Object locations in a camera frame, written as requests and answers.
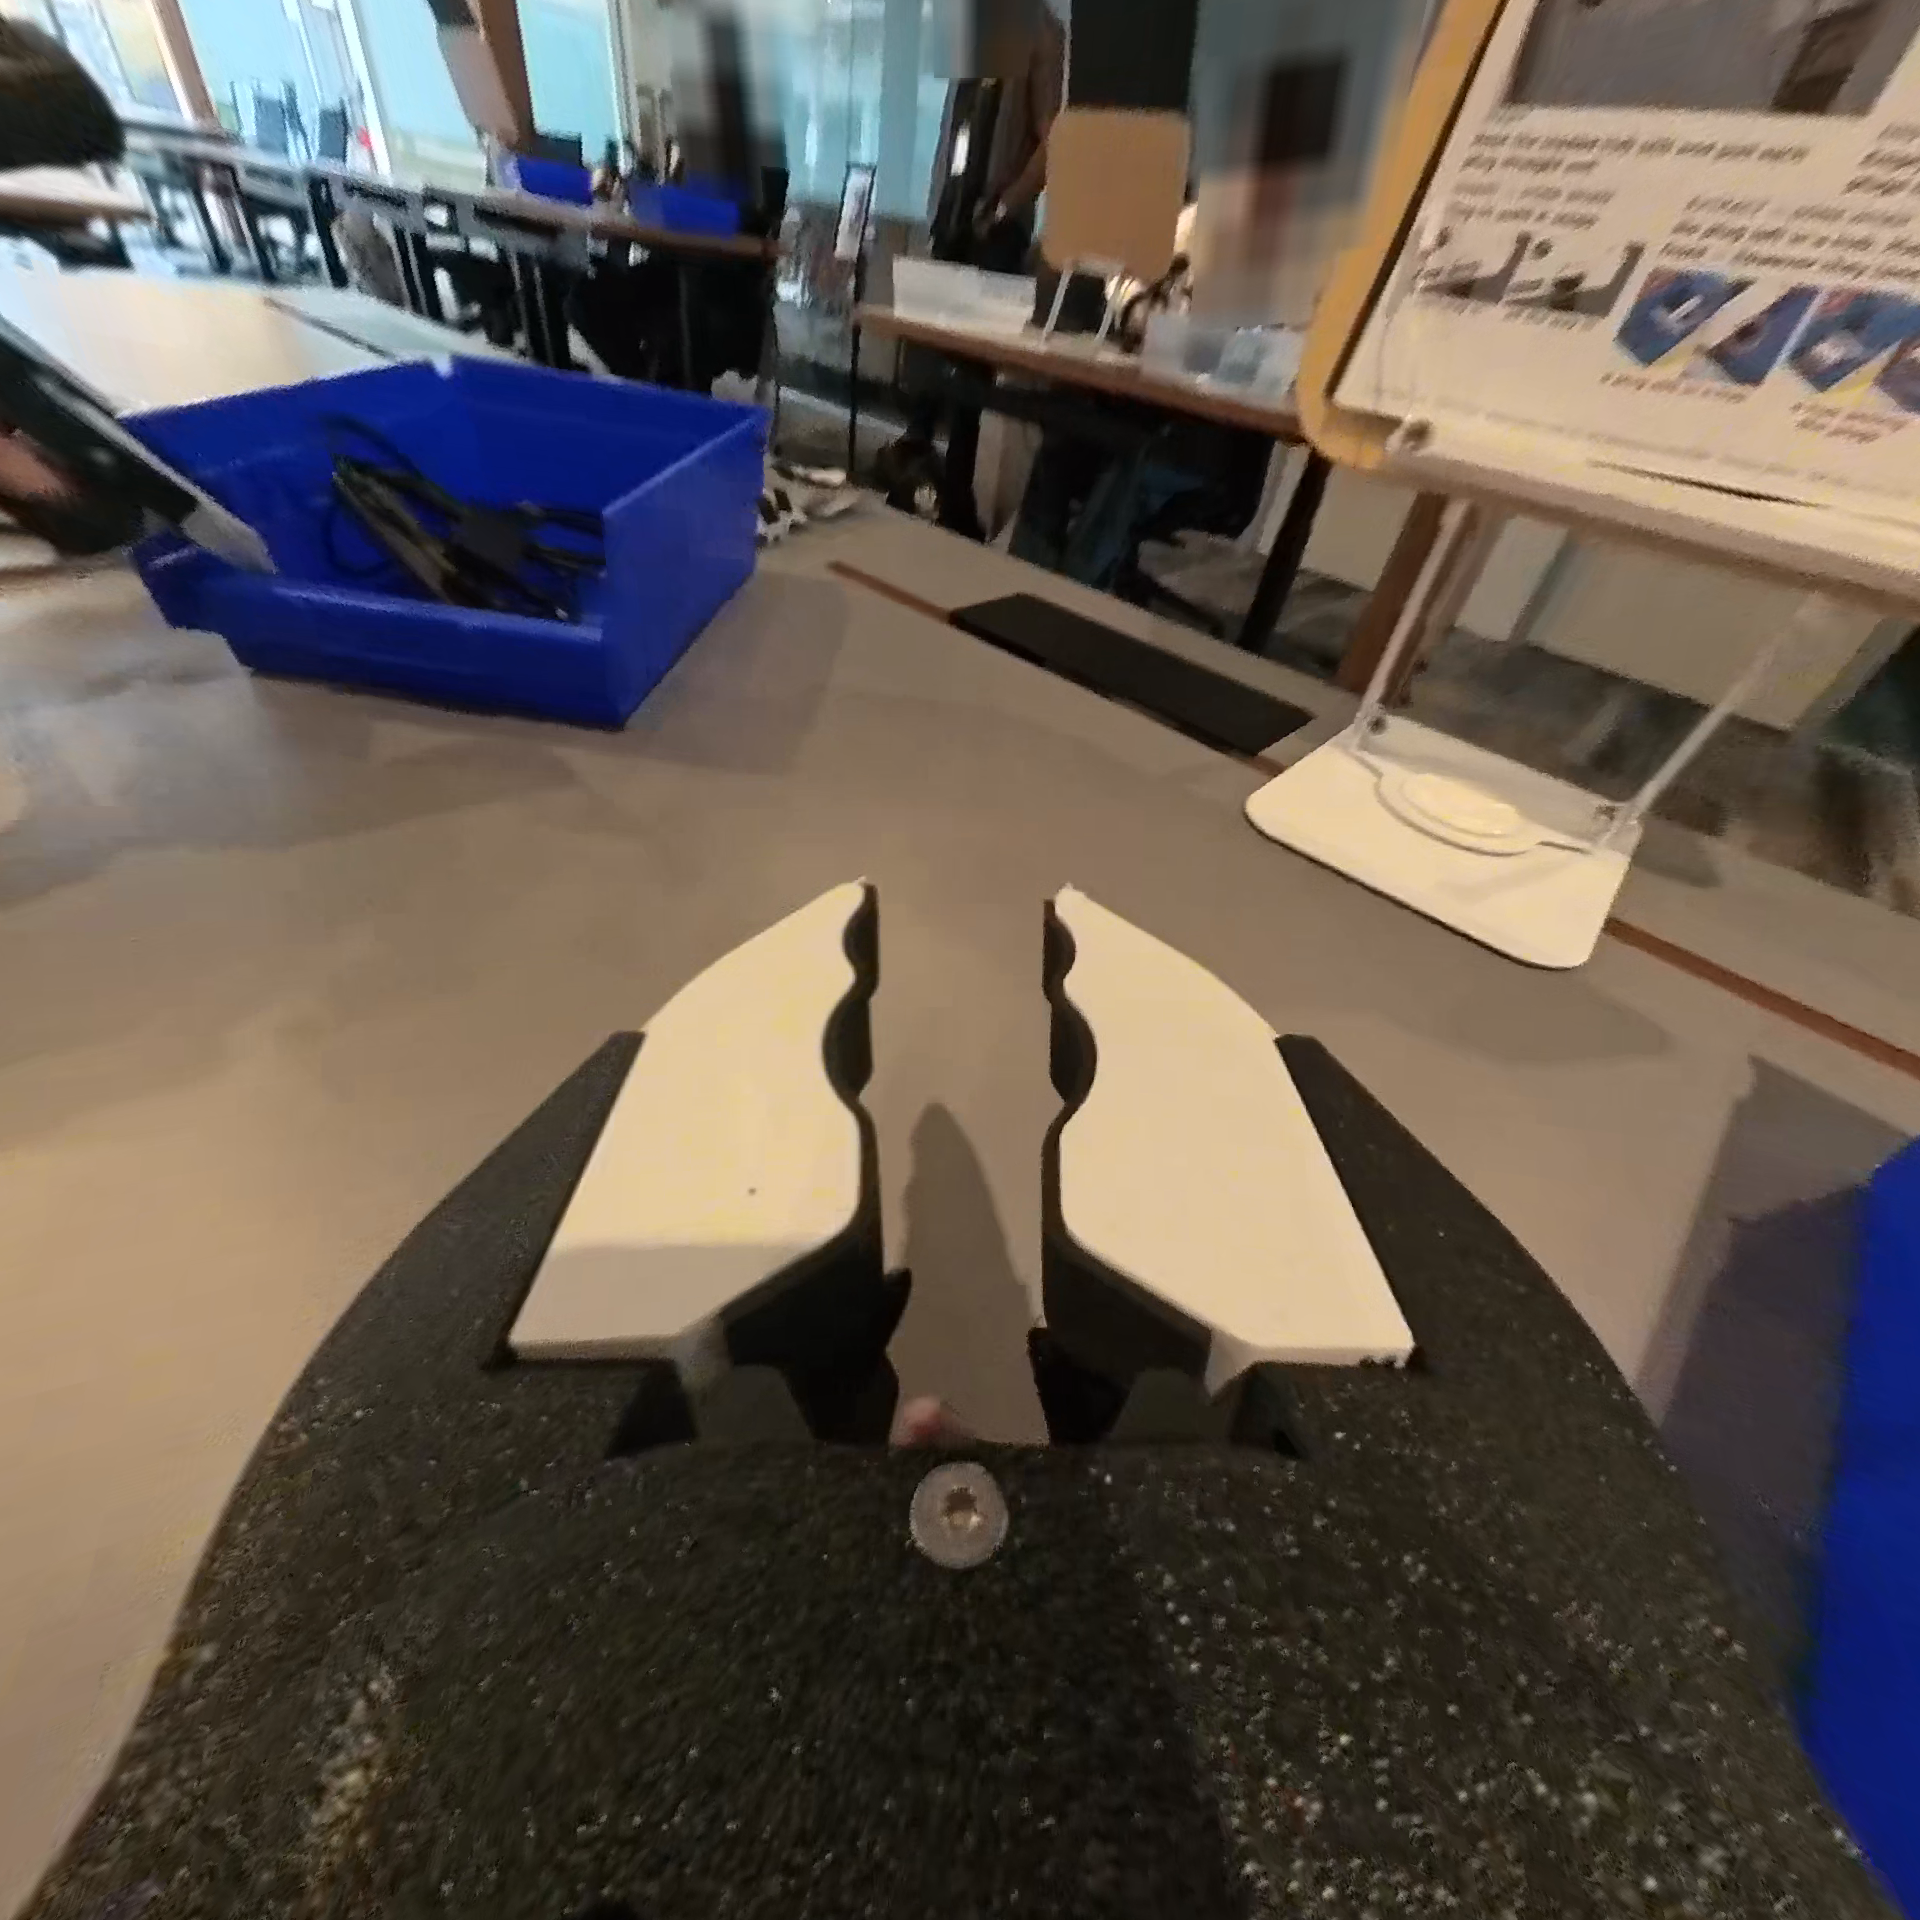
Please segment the printed instruction sheet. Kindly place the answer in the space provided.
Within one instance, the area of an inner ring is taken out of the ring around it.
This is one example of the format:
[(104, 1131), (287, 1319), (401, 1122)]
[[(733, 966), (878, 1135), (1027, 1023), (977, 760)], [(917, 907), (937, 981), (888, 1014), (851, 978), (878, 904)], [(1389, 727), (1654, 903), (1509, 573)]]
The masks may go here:
[(1918, 3), (1502, 3), (1333, 387), (1917, 521)]

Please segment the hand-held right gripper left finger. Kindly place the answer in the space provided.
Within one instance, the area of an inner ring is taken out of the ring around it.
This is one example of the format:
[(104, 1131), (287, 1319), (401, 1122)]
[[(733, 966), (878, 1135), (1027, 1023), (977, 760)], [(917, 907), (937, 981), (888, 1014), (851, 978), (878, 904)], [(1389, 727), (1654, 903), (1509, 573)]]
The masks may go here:
[(910, 1277), (886, 1261), (880, 898), (845, 879), (640, 1030), (507, 1325), (515, 1361), (638, 1363), (686, 1400), (769, 1375), (826, 1442), (882, 1442)]

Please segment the black rectangular table inlay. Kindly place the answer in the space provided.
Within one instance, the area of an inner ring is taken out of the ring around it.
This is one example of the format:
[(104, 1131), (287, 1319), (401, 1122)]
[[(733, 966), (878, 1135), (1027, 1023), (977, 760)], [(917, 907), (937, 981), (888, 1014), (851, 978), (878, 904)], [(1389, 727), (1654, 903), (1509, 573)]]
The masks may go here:
[(1169, 653), (1151, 639), (1030, 591), (957, 607), (946, 622), (1054, 679), (1130, 705), (1230, 755), (1259, 759), (1312, 719), (1307, 707), (1209, 662)]

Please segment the blue plastic bin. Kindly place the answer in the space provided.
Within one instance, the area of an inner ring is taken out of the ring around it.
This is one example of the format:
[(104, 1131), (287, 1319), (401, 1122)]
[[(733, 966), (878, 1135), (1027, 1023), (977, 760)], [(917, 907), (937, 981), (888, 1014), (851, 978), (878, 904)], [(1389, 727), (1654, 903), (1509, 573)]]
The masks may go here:
[[(512, 359), (391, 360), (134, 413), (266, 536), (274, 573), (178, 534), (136, 550), (158, 613), (267, 675), (622, 728), (750, 581), (769, 415)], [(411, 586), (334, 504), (337, 451), (415, 475), (495, 607)]]
[(1827, 1465), (1793, 1717), (1899, 1914), (1918, 1914), (1918, 1142), (1841, 1207)]

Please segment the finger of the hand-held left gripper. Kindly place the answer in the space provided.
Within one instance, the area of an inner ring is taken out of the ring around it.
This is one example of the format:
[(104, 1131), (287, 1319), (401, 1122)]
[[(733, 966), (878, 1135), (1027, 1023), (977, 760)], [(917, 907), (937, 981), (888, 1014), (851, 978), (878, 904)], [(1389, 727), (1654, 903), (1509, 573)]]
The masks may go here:
[(160, 533), (274, 573), (264, 534), (150, 448), (74, 369), (2, 325), (5, 518), (62, 559), (97, 559)]

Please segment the background table with black frame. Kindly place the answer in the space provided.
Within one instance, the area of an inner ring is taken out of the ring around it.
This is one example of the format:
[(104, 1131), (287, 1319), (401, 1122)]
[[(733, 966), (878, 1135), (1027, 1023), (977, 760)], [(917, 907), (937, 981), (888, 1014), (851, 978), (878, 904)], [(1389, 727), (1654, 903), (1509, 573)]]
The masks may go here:
[(581, 288), (653, 271), (663, 317), (640, 328), (653, 377), (778, 383), (776, 231), (686, 223), (671, 187), (552, 199), (527, 183), (408, 184), (330, 159), (277, 159), (206, 130), (134, 125), (128, 168), (192, 205), (210, 266), (289, 295), (325, 282), (419, 320), (581, 368)]

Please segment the clear plastic container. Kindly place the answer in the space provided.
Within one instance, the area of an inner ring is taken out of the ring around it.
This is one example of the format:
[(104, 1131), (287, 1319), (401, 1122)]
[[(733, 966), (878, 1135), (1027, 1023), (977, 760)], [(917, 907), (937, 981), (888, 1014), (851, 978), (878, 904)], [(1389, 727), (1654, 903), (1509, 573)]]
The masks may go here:
[(931, 255), (897, 255), (894, 312), (943, 328), (1019, 331), (1034, 322), (1034, 277)]
[(1145, 325), (1141, 360), (1165, 377), (1257, 401), (1283, 401), (1306, 351), (1306, 331), (1283, 325), (1227, 325), (1161, 311)]

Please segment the brown board on stand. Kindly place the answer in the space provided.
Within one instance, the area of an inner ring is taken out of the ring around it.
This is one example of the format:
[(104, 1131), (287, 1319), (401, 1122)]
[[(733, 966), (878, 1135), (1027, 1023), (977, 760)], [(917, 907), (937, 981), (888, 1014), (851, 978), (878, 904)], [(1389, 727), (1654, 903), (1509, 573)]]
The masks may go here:
[(1047, 137), (1041, 250), (1059, 273), (1042, 337), (1065, 311), (1075, 273), (1109, 281), (1161, 281), (1178, 255), (1190, 184), (1187, 112), (1075, 107)]

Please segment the brown background table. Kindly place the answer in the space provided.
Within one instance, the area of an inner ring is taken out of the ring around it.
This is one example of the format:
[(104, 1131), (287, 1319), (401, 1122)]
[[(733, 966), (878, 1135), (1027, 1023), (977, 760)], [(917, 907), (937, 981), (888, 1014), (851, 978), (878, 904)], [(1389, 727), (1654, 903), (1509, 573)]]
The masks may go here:
[(1254, 601), (1234, 632), (1234, 641), (1249, 653), (1259, 653), (1274, 639), (1333, 471), (1331, 458), (1307, 440), (1297, 397), (1247, 397), (1202, 378), (1161, 371), (1139, 357), (1095, 344), (1090, 335), (1064, 337), (1031, 327), (993, 331), (917, 320), (889, 303), (859, 303), (855, 331), (863, 339), (893, 339), (934, 354), (944, 368), (951, 395), (967, 407), (1031, 425), (1054, 425), (1078, 439), (1128, 451), (1151, 442), (1147, 418), (1234, 430), (1259, 435), (1271, 448), (1301, 448), (1301, 477), (1288, 495)]

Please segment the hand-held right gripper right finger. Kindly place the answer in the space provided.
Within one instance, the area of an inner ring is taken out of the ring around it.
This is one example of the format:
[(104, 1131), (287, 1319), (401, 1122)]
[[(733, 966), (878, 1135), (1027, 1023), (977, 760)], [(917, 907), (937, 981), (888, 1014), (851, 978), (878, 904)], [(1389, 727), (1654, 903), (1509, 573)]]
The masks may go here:
[(1281, 1030), (1082, 887), (1042, 911), (1041, 1321), (1054, 1445), (1290, 1445), (1297, 1369), (1415, 1334)]

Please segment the wooden instruction board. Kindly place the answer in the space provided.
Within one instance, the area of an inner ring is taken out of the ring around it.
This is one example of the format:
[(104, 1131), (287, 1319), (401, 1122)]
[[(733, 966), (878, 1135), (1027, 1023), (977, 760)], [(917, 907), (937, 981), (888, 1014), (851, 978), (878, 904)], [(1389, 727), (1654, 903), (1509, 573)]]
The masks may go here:
[(1917, 1), (1446, 3), (1311, 440), (1913, 610), (1917, 178)]

